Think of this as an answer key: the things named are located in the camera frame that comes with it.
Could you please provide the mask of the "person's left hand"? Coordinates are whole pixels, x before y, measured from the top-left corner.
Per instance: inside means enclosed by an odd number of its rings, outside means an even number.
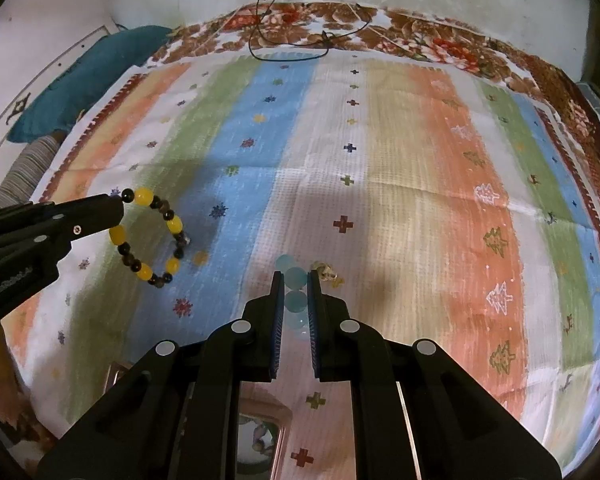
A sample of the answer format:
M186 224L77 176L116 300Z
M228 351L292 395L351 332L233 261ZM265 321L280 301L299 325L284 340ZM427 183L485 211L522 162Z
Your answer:
M38 421L32 405L19 385L12 354L0 324L0 422L12 427L21 437L36 442L46 453L56 438Z

